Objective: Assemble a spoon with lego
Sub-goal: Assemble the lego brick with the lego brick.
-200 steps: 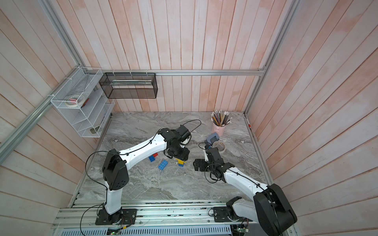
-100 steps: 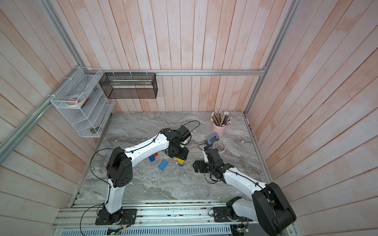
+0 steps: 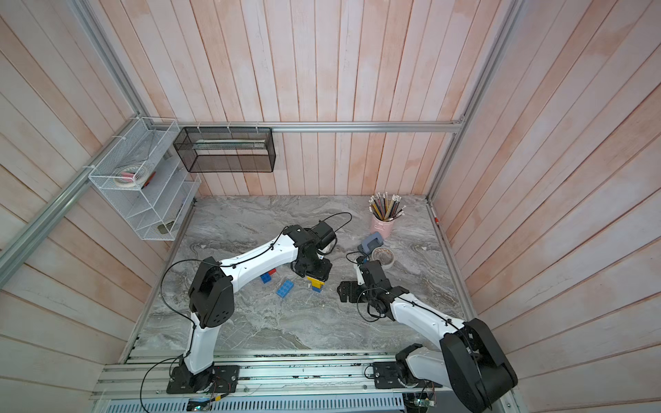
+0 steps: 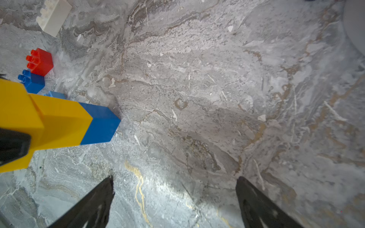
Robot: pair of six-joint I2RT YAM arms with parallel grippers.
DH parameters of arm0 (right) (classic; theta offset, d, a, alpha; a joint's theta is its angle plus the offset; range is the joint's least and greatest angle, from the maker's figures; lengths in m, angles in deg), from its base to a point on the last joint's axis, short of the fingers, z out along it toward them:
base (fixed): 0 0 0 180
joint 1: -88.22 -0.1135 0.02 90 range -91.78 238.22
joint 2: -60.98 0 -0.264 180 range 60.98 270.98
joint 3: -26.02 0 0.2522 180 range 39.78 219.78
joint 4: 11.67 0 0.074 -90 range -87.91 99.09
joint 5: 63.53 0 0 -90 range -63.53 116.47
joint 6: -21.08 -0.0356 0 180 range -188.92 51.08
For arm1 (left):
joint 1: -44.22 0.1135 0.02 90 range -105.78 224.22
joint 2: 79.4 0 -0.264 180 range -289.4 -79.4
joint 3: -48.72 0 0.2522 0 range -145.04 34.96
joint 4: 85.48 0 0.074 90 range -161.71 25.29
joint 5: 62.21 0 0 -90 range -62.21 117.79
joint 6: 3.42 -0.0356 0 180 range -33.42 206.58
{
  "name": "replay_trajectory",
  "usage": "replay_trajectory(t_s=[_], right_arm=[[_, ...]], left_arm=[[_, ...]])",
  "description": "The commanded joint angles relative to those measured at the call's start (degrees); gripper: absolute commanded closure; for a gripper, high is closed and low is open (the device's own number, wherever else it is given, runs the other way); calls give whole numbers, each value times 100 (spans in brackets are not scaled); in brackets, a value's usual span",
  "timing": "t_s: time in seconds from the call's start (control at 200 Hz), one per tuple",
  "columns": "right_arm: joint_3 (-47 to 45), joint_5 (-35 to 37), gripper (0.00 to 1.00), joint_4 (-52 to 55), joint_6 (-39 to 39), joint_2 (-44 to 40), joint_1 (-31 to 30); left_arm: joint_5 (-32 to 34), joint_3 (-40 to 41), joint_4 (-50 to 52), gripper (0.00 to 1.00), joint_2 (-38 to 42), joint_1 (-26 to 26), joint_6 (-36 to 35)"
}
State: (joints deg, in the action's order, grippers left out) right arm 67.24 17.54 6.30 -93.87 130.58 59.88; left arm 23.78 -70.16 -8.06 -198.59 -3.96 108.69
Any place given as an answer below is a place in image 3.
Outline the yellow long lego brick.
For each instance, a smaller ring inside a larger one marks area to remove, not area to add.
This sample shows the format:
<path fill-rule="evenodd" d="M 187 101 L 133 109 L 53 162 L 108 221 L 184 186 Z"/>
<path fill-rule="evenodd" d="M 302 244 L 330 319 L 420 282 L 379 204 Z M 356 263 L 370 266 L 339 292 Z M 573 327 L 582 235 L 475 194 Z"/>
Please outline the yellow long lego brick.
<path fill-rule="evenodd" d="M 322 280 L 318 280 L 311 276 L 307 276 L 306 279 L 309 280 L 309 282 L 311 283 L 311 287 L 321 287 L 323 289 L 325 285 L 325 282 L 323 282 Z"/>

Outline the light blue long lego brick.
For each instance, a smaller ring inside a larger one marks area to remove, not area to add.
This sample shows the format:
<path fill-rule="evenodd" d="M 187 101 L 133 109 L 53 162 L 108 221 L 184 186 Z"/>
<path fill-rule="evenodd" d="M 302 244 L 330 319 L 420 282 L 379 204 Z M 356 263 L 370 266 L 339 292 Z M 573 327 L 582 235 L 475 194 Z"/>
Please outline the light blue long lego brick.
<path fill-rule="evenodd" d="M 292 291 L 293 288 L 294 288 L 294 282 L 292 282 L 291 280 L 285 280 L 284 282 L 282 282 L 282 285 L 280 285 L 280 287 L 277 289 L 276 294 L 280 298 L 284 299 L 289 295 L 289 293 Z"/>

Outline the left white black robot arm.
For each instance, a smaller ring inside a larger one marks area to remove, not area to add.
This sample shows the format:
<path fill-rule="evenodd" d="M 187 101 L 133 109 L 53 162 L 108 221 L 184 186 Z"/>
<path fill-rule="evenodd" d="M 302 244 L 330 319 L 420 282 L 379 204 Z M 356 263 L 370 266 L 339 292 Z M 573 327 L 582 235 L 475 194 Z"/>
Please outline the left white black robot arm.
<path fill-rule="evenodd" d="M 288 264 L 320 290 L 329 278 L 332 263 L 327 255 L 336 243 L 336 232 L 320 220 L 312 227 L 288 225 L 274 239 L 239 256 L 197 259 L 199 267 L 188 292 L 189 311 L 175 309 L 164 293 L 159 294 L 169 310 L 190 323 L 186 351 L 177 358 L 179 368 L 194 377 L 210 370 L 220 325 L 234 312 L 234 294 L 270 270 Z"/>

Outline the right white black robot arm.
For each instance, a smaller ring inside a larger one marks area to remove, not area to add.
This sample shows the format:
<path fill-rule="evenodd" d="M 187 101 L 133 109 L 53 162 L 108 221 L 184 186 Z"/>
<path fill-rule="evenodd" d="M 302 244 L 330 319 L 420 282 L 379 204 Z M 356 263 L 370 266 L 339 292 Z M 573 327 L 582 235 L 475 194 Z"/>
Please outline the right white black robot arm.
<path fill-rule="evenodd" d="M 432 343 L 414 343 L 394 361 L 376 362 L 371 377 L 379 389 L 434 385 L 453 391 L 471 412 L 483 412 L 518 384 L 518 376 L 488 325 L 478 318 L 463 321 L 423 303 L 408 289 L 393 286 L 379 261 L 355 266 L 356 280 L 341 282 L 344 303 L 365 304 L 367 322 L 390 319 Z"/>

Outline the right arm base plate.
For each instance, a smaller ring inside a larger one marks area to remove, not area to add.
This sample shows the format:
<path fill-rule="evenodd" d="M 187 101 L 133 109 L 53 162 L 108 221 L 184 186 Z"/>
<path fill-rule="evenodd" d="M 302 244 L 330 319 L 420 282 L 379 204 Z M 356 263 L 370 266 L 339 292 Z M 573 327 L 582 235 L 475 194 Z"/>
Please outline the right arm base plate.
<path fill-rule="evenodd" d="M 430 383 L 449 386 L 447 370 L 442 362 L 415 359 L 413 361 L 382 361 L 372 365 L 377 389 L 423 388 Z"/>

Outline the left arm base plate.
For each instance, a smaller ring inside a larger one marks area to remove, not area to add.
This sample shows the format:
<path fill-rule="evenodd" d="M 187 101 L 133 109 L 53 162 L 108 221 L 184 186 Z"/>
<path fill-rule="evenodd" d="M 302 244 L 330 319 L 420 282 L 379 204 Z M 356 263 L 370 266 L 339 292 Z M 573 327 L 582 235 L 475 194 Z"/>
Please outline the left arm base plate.
<path fill-rule="evenodd" d="M 181 364 L 173 369 L 166 393 L 234 393 L 237 390 L 239 370 L 238 365 L 212 365 L 201 373 L 193 374 L 185 364 Z"/>

